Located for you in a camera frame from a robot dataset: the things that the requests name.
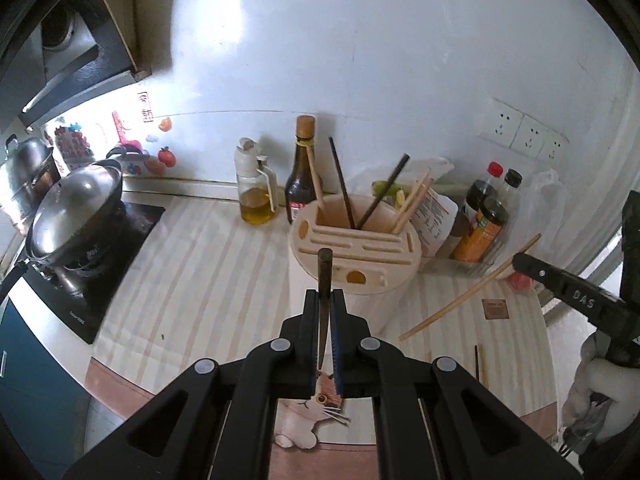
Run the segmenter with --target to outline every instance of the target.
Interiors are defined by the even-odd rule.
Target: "beige utensil holder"
[[[350,197],[353,216],[361,218],[373,197]],[[341,195],[324,197],[324,213],[312,202],[298,213],[289,231],[289,305],[302,313],[308,288],[318,288],[318,251],[334,252],[333,288],[344,290],[347,311],[369,322],[378,334],[398,307],[420,265],[420,240],[407,222],[399,235],[389,234],[396,210],[380,203],[361,231],[349,229]]]

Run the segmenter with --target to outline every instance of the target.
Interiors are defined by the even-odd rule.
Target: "stove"
[[[120,282],[163,212],[163,207],[122,202],[110,224],[111,243],[95,246],[73,265],[37,269],[29,264],[24,279],[65,325],[91,344]]]

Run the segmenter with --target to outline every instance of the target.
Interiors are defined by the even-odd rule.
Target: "electrical outlet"
[[[513,138],[511,149],[531,158],[536,158],[548,136],[548,129],[544,124],[525,115],[520,127]]]
[[[508,148],[516,136],[523,114],[496,99],[487,108],[480,137]]]
[[[569,141],[558,132],[549,130],[546,134],[545,143],[536,158],[537,160],[543,160],[557,170],[568,149]]]

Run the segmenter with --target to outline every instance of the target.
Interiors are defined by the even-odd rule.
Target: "cabinet handle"
[[[6,368],[6,350],[2,351],[2,362],[0,363],[0,379],[4,379],[4,369]]]

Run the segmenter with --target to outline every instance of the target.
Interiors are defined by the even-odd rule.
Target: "red bottle cap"
[[[492,162],[491,164],[489,164],[489,167],[486,170],[489,172],[491,176],[494,176],[497,178],[500,178],[502,176],[502,172],[504,171],[502,169],[502,166],[497,162]]]

